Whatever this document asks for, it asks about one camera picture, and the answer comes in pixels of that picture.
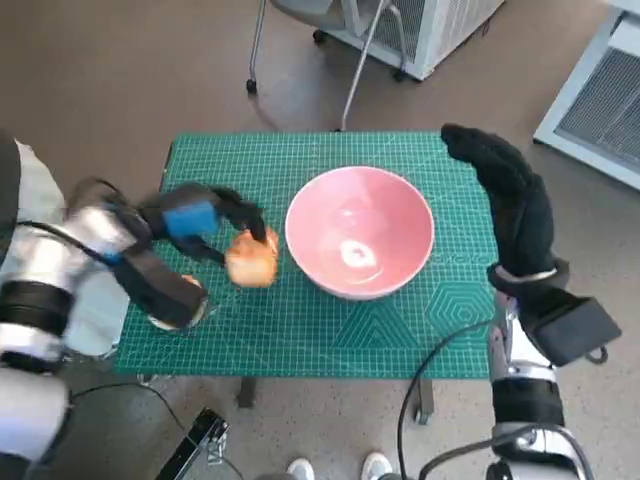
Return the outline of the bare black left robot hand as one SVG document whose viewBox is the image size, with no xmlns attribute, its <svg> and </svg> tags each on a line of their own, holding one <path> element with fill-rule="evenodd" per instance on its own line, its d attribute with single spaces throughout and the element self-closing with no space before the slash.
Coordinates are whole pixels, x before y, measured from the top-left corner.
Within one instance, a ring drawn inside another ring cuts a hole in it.
<svg viewBox="0 0 640 480">
<path fill-rule="evenodd" d="M 224 219 L 240 232 L 249 231 L 257 241 L 267 239 L 261 209 L 228 187 L 185 183 L 147 197 L 137 211 L 155 240 L 168 240 L 184 255 L 220 266 L 225 265 L 224 254 L 206 243 L 204 237 L 215 234 Z"/>
</svg>

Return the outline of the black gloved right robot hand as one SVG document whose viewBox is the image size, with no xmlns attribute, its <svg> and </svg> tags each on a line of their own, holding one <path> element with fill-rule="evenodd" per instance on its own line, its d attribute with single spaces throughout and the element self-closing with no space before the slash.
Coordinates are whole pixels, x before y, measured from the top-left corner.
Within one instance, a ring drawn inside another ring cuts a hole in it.
<svg viewBox="0 0 640 480">
<path fill-rule="evenodd" d="M 542 177 L 502 137 L 447 123 L 441 139 L 450 157 L 471 165 L 490 204 L 498 265 L 523 278 L 551 272 L 554 221 Z"/>
</svg>

